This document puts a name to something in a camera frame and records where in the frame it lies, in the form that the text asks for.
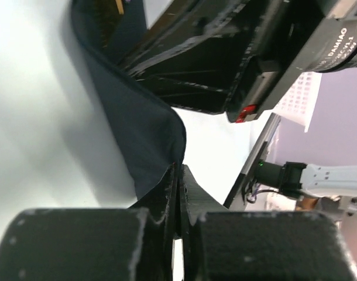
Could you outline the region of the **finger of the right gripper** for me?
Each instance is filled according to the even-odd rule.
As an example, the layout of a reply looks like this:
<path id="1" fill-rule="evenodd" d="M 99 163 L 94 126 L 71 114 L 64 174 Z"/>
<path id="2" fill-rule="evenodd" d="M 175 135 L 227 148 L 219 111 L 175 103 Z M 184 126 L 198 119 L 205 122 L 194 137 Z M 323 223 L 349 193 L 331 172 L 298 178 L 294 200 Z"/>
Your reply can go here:
<path id="1" fill-rule="evenodd" d="M 173 1 L 120 66 L 172 107 L 221 114 L 254 18 L 251 1 Z"/>

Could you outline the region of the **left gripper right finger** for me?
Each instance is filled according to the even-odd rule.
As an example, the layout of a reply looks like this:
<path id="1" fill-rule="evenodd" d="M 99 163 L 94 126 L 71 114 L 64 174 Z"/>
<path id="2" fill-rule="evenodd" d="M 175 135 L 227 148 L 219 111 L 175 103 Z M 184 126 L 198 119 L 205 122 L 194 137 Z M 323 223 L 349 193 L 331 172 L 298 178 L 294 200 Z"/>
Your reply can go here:
<path id="1" fill-rule="evenodd" d="M 307 211 L 230 211 L 179 177 L 185 280 L 357 280 L 337 226 Z"/>

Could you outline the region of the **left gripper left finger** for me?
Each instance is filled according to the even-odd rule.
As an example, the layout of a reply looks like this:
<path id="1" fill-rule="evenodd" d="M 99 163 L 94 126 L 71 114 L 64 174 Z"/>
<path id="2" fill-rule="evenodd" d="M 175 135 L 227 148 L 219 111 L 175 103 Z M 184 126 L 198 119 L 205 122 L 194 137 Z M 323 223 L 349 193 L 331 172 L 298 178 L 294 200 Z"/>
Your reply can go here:
<path id="1" fill-rule="evenodd" d="M 129 208 L 37 208 L 0 242 L 0 280 L 172 280 L 177 166 Z"/>

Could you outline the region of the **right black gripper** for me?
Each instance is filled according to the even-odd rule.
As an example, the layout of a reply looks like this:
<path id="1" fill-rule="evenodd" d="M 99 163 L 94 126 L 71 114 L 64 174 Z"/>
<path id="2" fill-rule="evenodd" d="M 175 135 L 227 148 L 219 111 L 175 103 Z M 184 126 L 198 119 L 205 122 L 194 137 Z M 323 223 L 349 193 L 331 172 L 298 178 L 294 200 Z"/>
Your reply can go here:
<path id="1" fill-rule="evenodd" d="M 306 72 L 357 68 L 357 1 L 283 1 L 243 56 L 226 106 L 231 123 L 258 119 Z"/>

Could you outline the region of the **black paper napkin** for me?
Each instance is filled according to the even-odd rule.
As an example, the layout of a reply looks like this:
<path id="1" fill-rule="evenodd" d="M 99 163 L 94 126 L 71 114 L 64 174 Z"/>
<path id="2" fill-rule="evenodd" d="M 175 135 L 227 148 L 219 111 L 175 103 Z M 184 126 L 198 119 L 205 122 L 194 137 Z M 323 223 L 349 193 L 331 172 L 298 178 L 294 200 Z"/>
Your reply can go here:
<path id="1" fill-rule="evenodd" d="M 80 44 L 96 93 L 133 178 L 137 198 L 183 161 L 186 129 L 177 113 L 118 67 L 121 58 L 147 31 L 142 1 L 132 1 L 115 24 L 106 48 L 94 1 L 73 1 L 73 32 Z"/>

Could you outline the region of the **gold knife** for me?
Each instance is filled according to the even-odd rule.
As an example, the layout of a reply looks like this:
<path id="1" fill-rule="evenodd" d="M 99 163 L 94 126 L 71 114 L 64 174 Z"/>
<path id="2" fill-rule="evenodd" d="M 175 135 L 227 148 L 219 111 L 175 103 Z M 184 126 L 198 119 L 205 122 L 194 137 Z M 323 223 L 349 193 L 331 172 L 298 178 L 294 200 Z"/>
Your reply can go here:
<path id="1" fill-rule="evenodd" d="M 122 0 L 96 0 L 94 1 L 95 18 L 98 22 L 101 35 L 101 44 L 106 48 L 108 42 L 125 13 Z"/>

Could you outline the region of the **white plastic basket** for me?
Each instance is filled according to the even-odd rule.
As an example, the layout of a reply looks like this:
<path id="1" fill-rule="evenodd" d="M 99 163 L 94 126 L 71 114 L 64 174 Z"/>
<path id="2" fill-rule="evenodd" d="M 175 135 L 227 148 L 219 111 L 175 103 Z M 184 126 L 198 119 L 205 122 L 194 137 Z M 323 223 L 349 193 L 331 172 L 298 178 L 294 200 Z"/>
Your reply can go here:
<path id="1" fill-rule="evenodd" d="M 304 127 L 308 132 L 321 85 L 322 74 L 302 73 L 272 112 Z"/>

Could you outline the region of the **aluminium rail frame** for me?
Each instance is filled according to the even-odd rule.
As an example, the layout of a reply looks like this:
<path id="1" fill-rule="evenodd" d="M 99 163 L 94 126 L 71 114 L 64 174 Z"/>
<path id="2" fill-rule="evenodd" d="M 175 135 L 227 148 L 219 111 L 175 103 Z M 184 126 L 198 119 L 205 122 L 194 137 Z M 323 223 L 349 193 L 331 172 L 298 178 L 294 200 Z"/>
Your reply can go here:
<path id="1" fill-rule="evenodd" d="M 268 147 L 276 134 L 281 117 L 271 113 L 263 129 L 260 130 L 258 138 L 253 144 L 250 154 L 245 161 L 238 177 L 235 180 L 229 194 L 223 204 L 229 210 L 244 210 L 248 199 L 252 198 L 258 190 L 257 181 L 254 179 L 254 173 L 259 163 L 267 158 Z"/>

